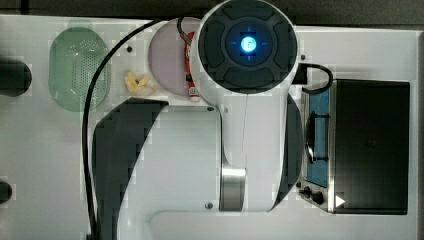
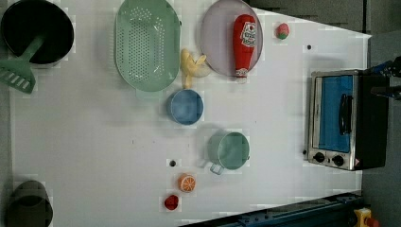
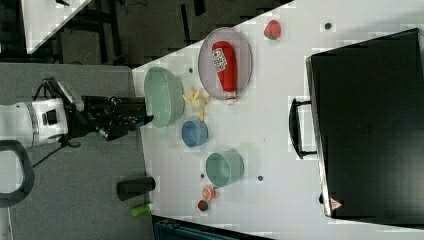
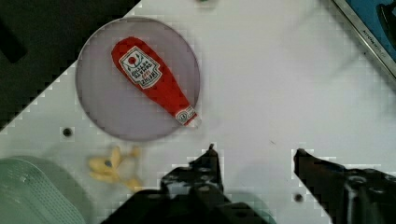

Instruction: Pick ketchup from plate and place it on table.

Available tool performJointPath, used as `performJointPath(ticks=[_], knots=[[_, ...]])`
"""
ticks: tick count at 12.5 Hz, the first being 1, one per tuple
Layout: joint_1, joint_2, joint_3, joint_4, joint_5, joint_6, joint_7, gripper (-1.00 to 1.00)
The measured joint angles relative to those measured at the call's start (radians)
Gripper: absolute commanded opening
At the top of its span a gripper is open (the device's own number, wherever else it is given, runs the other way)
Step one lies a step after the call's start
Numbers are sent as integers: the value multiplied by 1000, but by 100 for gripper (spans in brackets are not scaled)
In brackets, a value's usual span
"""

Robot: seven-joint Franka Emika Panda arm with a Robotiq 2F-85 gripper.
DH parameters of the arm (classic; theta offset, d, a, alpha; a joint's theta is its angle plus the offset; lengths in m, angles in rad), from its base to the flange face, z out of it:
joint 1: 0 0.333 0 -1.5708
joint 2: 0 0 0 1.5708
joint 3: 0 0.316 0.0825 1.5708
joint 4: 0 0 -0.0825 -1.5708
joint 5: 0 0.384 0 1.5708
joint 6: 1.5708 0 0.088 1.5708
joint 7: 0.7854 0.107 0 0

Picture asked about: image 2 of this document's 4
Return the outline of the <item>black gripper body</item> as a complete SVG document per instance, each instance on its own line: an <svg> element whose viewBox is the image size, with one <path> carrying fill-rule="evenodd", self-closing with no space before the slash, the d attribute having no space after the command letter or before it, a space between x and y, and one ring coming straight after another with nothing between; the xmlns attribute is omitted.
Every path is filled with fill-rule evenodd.
<svg viewBox="0 0 401 227"><path fill-rule="evenodd" d="M372 68L372 72L383 77L401 77L401 57L395 58L393 61L385 61Z"/></svg>

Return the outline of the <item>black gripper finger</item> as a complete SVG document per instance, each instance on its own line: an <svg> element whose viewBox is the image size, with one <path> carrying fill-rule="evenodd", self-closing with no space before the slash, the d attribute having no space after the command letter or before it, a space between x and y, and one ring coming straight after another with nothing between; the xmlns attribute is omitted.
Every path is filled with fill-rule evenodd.
<svg viewBox="0 0 401 227"><path fill-rule="evenodd" d="M371 89L371 93L376 96L384 96L387 98L393 98L395 100L401 99L400 86L373 87Z"/></svg>

